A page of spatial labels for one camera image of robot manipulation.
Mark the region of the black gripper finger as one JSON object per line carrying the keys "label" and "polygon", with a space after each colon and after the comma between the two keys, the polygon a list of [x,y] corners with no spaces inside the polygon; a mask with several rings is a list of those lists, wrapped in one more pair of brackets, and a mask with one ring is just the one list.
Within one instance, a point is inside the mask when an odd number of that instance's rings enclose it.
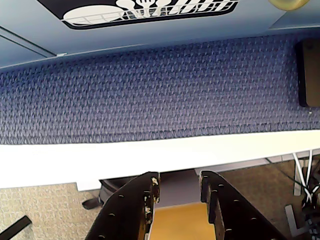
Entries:
{"label": "black gripper finger", "polygon": [[220,174],[200,172],[200,200],[207,206],[208,222],[217,240],[285,240],[233,185]]}
{"label": "black gripper finger", "polygon": [[104,203],[85,239],[148,240],[159,200],[159,172],[133,178]]}

